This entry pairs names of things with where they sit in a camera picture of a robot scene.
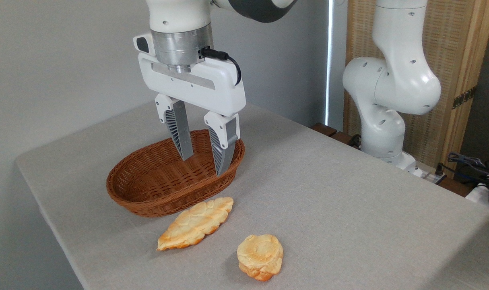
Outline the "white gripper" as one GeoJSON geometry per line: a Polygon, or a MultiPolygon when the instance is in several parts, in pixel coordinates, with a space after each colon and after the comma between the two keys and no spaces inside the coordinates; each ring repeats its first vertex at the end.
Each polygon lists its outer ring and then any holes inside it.
{"type": "Polygon", "coordinates": [[[246,105],[243,83],[235,85],[235,66],[227,61],[206,59],[191,66],[191,72],[178,73],[169,71],[165,64],[146,53],[139,54],[139,65],[145,84],[159,93],[155,103],[160,122],[167,126],[182,160],[194,154],[183,101],[211,111],[204,116],[204,121],[209,130],[215,171],[217,176],[225,173],[233,159],[235,143],[240,139],[237,112],[246,105]]]}

